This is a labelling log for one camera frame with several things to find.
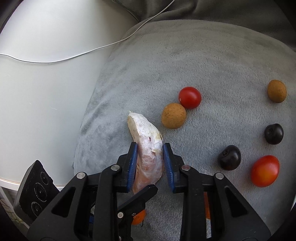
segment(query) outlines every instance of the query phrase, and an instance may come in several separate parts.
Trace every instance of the cherry tomato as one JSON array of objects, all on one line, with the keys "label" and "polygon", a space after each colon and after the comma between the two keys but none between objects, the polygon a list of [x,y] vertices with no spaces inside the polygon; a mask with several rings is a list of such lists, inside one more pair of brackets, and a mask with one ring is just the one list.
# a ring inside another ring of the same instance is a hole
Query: cherry tomato
[{"label": "cherry tomato", "polygon": [[133,217],[133,222],[131,224],[138,225],[139,223],[143,222],[145,216],[146,216],[146,211],[144,209]]},{"label": "cherry tomato", "polygon": [[179,92],[179,101],[186,109],[194,109],[200,105],[202,96],[194,87],[185,87]]},{"label": "cherry tomato", "polygon": [[279,175],[279,160],[272,155],[258,159],[251,169],[251,180],[257,187],[271,185]]}]

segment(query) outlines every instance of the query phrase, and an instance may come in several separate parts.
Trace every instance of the gray fleece blanket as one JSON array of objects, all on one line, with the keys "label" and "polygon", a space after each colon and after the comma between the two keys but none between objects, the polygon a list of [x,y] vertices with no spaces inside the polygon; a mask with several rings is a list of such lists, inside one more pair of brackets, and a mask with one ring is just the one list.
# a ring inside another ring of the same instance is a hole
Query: gray fleece blanket
[{"label": "gray fleece blanket", "polygon": [[[74,172],[93,174],[116,163],[133,141],[127,115],[141,113],[186,164],[200,173],[224,173],[274,232],[288,215],[296,191],[295,69],[294,51],[247,28],[201,20],[148,23],[116,46],[101,71],[81,125]],[[283,103],[267,96],[272,79],[286,84]],[[187,112],[181,128],[166,129],[162,110],[178,102],[185,86],[199,89],[202,102]],[[278,145],[269,145],[263,136],[273,123],[285,131]],[[234,171],[223,171],[216,160],[228,145],[236,145],[242,154]],[[258,188],[250,181],[250,168],[264,155],[279,159],[280,173],[274,184]],[[179,240],[182,194],[172,194],[165,177],[157,187],[143,227],[132,229],[135,241]]]},{"label": "gray fleece blanket", "polygon": [[[113,0],[139,22],[156,15],[172,0]],[[263,33],[296,51],[296,32],[274,0],[175,0],[152,21],[198,19],[230,23]]]}]

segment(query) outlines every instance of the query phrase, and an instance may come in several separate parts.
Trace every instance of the dark purple fruit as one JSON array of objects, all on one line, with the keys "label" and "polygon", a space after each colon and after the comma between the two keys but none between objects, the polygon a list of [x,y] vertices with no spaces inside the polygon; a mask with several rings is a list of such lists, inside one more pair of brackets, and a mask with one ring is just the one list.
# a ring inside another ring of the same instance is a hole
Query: dark purple fruit
[{"label": "dark purple fruit", "polygon": [[265,128],[264,136],[269,144],[277,145],[284,137],[284,130],[280,124],[269,125]]},{"label": "dark purple fruit", "polygon": [[240,150],[234,145],[226,147],[218,156],[220,166],[227,171],[236,169],[240,165],[241,159]]}]

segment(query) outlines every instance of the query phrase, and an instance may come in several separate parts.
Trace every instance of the metal screw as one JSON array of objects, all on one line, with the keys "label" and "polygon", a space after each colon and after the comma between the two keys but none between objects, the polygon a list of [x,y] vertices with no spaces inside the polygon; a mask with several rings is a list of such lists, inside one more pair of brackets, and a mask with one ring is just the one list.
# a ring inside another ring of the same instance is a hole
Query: metal screw
[{"label": "metal screw", "polygon": [[120,166],[117,165],[117,164],[115,164],[115,165],[113,165],[113,166],[111,167],[111,170],[113,170],[113,171],[118,171],[119,168],[120,168]]},{"label": "metal screw", "polygon": [[189,165],[183,165],[181,168],[184,171],[189,171],[191,167]]},{"label": "metal screw", "polygon": [[216,173],[215,176],[216,176],[217,179],[220,179],[220,180],[224,178],[224,175],[222,173],[220,173],[220,172]]},{"label": "metal screw", "polygon": [[85,177],[85,173],[84,173],[84,172],[80,172],[80,173],[78,173],[78,174],[76,175],[76,177],[77,177],[78,179],[82,179],[82,178]]},{"label": "metal screw", "polygon": [[119,218],[123,218],[123,212],[119,212],[119,213],[117,214],[117,217],[119,217]]}]

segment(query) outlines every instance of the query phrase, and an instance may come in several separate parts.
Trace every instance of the gray cushion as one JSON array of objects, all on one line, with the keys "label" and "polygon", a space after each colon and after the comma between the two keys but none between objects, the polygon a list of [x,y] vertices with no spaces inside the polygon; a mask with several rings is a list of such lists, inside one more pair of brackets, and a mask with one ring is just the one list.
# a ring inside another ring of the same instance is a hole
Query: gray cushion
[{"label": "gray cushion", "polygon": [[[274,232],[295,196],[295,69],[295,52],[247,28],[201,20],[148,23],[114,49],[100,74],[81,125],[74,172],[93,174],[115,163],[132,142],[129,111],[141,113],[186,164],[205,174],[224,173]],[[272,79],[286,84],[283,103],[267,96]],[[166,129],[162,110],[178,102],[185,86],[200,90],[201,105],[187,112],[181,128]],[[285,131],[278,145],[263,136],[273,123]],[[242,162],[234,171],[217,164],[227,145],[241,150]],[[279,159],[280,173],[274,184],[258,188],[250,181],[250,168],[264,155]],[[179,240],[182,194],[172,194],[166,178],[157,186],[144,226],[133,227],[135,241]]]}]

